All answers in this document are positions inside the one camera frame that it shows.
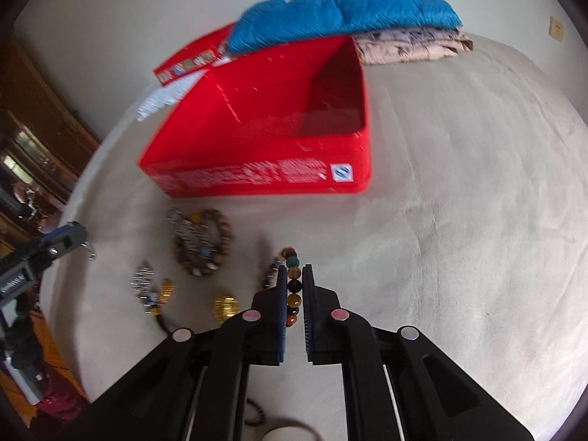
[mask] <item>white wall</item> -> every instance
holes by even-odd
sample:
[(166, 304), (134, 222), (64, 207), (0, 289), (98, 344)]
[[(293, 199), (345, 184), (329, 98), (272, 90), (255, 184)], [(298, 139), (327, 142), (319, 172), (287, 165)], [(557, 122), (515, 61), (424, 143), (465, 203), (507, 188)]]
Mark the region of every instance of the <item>white wall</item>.
[[(31, 0), (17, 35), (54, 89), (99, 137), (149, 83), (151, 70), (259, 0)], [(447, 0), (465, 30), (528, 55), (588, 121), (588, 50), (556, 0)], [(564, 41), (548, 36), (549, 16)]]

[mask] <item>bed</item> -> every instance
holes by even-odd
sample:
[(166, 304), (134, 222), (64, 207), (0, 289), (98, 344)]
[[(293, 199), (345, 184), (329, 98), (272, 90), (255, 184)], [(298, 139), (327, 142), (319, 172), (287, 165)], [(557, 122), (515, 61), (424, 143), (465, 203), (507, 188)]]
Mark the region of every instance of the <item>bed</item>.
[[(588, 381), (588, 129), (528, 58), (472, 39), (456, 58), (366, 68), (373, 177), (360, 194), (172, 200), (136, 167), (171, 109), (138, 122), (131, 107), (64, 215), (86, 225), (98, 258), (66, 257), (41, 290), (90, 399), (164, 338), (130, 287), (142, 260), (176, 284), (165, 316), (202, 331), (216, 327), (216, 296), (247, 308), (260, 267), (291, 245), (342, 306), (384, 329), (417, 326), (551, 439)], [(190, 278), (170, 256), (172, 206), (228, 216), (236, 238), (217, 274)], [(346, 439), (340, 369), (308, 364), (303, 325), (287, 330), (282, 367), (252, 368), (249, 395)]]

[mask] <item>light switch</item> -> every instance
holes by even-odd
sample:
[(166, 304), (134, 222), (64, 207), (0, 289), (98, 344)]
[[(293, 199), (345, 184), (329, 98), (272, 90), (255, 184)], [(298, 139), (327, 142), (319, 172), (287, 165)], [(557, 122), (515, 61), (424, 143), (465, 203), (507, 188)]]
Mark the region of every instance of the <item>light switch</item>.
[(549, 20), (549, 35), (559, 42), (563, 40), (563, 23), (557, 21), (553, 16)]

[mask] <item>blue pillow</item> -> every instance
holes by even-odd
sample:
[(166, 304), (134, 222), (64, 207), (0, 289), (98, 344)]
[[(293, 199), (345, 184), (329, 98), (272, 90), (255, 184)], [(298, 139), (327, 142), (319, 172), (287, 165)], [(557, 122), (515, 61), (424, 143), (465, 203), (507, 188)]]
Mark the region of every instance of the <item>blue pillow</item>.
[(239, 54), (321, 36), (399, 26), (448, 29), (461, 24), (445, 0), (267, 0), (241, 15), (227, 47)]

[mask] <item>open box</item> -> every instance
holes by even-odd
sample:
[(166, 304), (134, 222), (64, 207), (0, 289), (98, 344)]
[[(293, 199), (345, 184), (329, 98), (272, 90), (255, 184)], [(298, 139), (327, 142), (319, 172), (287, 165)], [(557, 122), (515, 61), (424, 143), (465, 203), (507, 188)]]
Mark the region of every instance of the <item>open box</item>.
[(172, 197), (358, 192), (371, 175), (363, 69), (350, 37), (211, 68), (139, 167)]

